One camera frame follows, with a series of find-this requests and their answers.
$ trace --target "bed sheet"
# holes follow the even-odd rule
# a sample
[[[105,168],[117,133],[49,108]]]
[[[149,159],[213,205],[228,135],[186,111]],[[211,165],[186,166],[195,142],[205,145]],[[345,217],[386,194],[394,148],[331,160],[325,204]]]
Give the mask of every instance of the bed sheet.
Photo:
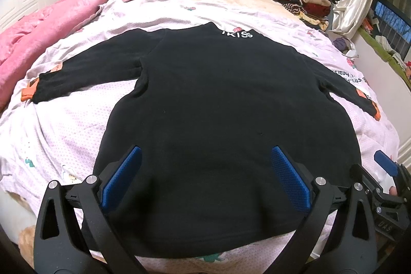
[[[26,198],[38,214],[49,181],[56,179],[63,184],[81,182],[92,173],[112,108],[135,84],[135,80],[129,80],[96,85],[35,105],[30,101],[20,102],[20,91],[30,80],[126,30],[181,29],[209,21],[221,30],[233,31],[237,27],[254,29],[274,41],[291,45],[298,52],[337,72],[378,103],[375,93],[352,62],[335,49],[324,35],[294,19],[213,0],[134,0],[129,3],[109,0],[102,6],[99,17],[48,48],[34,62],[25,79],[17,83],[9,108],[0,119],[0,186]],[[352,120],[363,166],[377,181],[382,181],[386,173],[373,161],[373,154],[383,150],[394,160],[397,159],[399,140],[395,129],[381,108],[381,119],[376,121],[354,104],[332,96]],[[81,222],[81,211],[77,211],[77,216]],[[320,241],[329,234],[333,220],[334,215],[330,215]],[[213,262],[205,258],[139,260],[149,270],[166,273],[262,273],[291,236],[292,233],[288,233],[231,250],[219,255],[220,260]]]

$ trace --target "white wall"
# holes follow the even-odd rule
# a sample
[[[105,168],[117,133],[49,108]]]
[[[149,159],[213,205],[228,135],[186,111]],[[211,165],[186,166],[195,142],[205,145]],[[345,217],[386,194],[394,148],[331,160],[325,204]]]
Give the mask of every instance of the white wall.
[[[377,94],[387,118],[399,136],[398,162],[411,166],[411,92],[404,81],[375,53],[362,36],[356,33],[352,39],[359,58],[355,60],[357,69],[364,74],[369,85]]]

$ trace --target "metal screw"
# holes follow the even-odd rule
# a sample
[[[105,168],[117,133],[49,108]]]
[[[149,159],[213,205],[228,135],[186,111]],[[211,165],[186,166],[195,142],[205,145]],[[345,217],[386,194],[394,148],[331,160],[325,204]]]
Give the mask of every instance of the metal screw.
[[[51,188],[51,189],[56,188],[57,185],[58,185],[57,181],[53,180],[53,181],[50,182],[49,188]]]
[[[324,179],[323,177],[317,177],[317,178],[315,178],[315,182],[316,182],[318,185],[321,185],[321,186],[323,186],[323,185],[326,184],[326,181],[325,181],[325,179]]]
[[[359,182],[356,182],[356,183],[354,184],[354,188],[355,188],[357,191],[362,191],[362,185],[361,185]]]
[[[95,175],[89,175],[86,179],[88,184],[93,184],[97,181],[97,177]]]

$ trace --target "black long-sleeve sweatshirt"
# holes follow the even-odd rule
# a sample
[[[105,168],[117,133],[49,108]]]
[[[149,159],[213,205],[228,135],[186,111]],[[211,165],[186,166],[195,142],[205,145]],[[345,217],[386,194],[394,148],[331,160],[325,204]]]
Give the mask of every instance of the black long-sleeve sweatshirt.
[[[132,146],[143,163],[108,218],[139,256],[227,251],[290,232],[302,215],[270,165],[281,145],[314,176],[350,186],[356,135],[330,92],[376,109],[322,64],[254,30],[213,23],[127,31],[40,75],[35,103],[82,87],[138,78],[114,107],[94,173]]]

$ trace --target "dark red folded garment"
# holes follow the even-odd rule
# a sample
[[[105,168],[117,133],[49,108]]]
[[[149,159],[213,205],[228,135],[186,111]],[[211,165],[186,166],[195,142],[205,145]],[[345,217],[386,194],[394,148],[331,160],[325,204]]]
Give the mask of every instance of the dark red folded garment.
[[[317,17],[326,17],[331,11],[330,6],[323,6],[313,3],[304,3],[304,9],[307,13],[316,15]]]

